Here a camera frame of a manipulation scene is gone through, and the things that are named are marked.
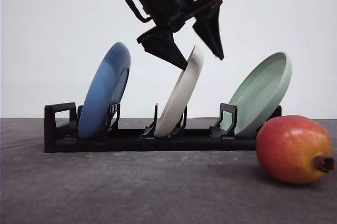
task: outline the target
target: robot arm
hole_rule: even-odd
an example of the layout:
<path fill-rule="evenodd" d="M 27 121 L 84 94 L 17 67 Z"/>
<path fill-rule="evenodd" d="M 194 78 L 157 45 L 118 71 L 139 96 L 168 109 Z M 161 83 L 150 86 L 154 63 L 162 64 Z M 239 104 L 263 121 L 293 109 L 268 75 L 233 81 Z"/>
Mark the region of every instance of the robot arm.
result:
<path fill-rule="evenodd" d="M 144 18 L 132 0 L 125 0 L 142 22 L 153 20 L 156 26 L 138 39 L 146 52 L 185 70 L 187 61 L 174 43 L 173 33 L 195 17 L 194 30 L 212 52 L 224 58 L 219 31 L 219 12 L 222 0 L 139 0 L 149 17 Z"/>

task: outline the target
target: plate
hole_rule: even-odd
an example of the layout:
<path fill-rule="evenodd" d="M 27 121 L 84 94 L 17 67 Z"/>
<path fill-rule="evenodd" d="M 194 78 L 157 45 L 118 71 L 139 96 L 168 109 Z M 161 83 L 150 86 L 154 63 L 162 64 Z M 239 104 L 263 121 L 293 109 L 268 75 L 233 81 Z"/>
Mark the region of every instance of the plate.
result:
<path fill-rule="evenodd" d="M 83 104 L 79 138 L 89 138 L 105 128 L 108 107 L 122 99 L 130 63 L 129 51 L 122 42 L 114 44 L 103 58 Z"/>
<path fill-rule="evenodd" d="M 181 72 L 158 120 L 154 132 L 156 137 L 168 136 L 173 131 L 192 96 L 204 63 L 203 53 L 198 46 L 194 47 L 187 62 L 187 68 Z"/>
<path fill-rule="evenodd" d="M 237 106 L 236 136 L 255 136 L 256 130 L 283 99 L 291 74 L 289 57 L 278 52 L 261 62 L 248 75 L 229 101 L 229 104 Z M 220 127 L 226 130 L 231 122 L 231 114 L 226 113 Z"/>

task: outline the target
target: black dish rack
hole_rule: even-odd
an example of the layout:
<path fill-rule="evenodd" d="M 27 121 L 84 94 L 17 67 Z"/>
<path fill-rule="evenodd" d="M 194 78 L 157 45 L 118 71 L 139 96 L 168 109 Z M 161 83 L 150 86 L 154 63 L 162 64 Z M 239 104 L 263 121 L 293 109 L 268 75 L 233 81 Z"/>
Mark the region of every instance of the black dish rack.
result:
<path fill-rule="evenodd" d="M 193 151 L 193 150 L 255 150 L 255 138 L 235 137 L 237 106 L 220 104 L 220 116 L 215 125 L 209 128 L 189 129 L 186 127 L 187 107 L 172 133 L 157 138 L 154 131 L 157 125 L 157 107 L 154 108 L 153 122 L 143 129 L 120 129 L 121 105 L 112 104 L 107 110 L 105 128 L 86 139 L 77 135 L 82 105 L 76 112 L 75 103 L 45 106 L 44 151 L 53 152 L 106 152 L 106 151 Z M 69 122 L 56 126 L 55 113 L 69 111 Z M 232 115 L 232 123 L 227 130 L 220 128 L 224 112 Z M 278 106 L 269 119 L 281 116 Z"/>

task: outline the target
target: white wall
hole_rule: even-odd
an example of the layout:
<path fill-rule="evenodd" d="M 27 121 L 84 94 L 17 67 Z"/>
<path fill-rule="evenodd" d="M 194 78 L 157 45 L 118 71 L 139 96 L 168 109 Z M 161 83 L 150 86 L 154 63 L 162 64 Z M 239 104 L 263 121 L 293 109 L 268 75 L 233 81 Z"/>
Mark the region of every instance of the white wall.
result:
<path fill-rule="evenodd" d="M 129 48 L 132 69 L 123 117 L 160 112 L 180 73 L 146 54 L 136 38 L 152 27 L 123 0 L 2 0 L 1 116 L 41 118 L 46 104 L 83 104 L 92 77 L 117 41 Z M 204 68 L 189 117 L 217 116 L 255 66 L 277 51 L 292 59 L 285 114 L 337 118 L 337 0 L 224 0 L 220 15 L 224 61 L 216 59 L 189 21 L 175 35 L 187 57 L 195 43 Z"/>

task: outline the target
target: gray tabletop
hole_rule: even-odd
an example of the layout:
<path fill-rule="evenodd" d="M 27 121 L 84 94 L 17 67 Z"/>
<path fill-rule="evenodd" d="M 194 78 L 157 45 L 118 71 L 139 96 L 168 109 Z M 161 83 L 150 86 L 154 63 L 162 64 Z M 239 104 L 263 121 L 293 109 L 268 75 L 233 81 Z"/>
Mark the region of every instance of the gray tabletop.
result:
<path fill-rule="evenodd" d="M 318 122 L 336 154 L 337 120 Z M 333 171 L 308 186 L 279 183 L 254 151 L 44 153 L 42 119 L 1 120 L 4 224 L 337 223 L 336 178 Z"/>

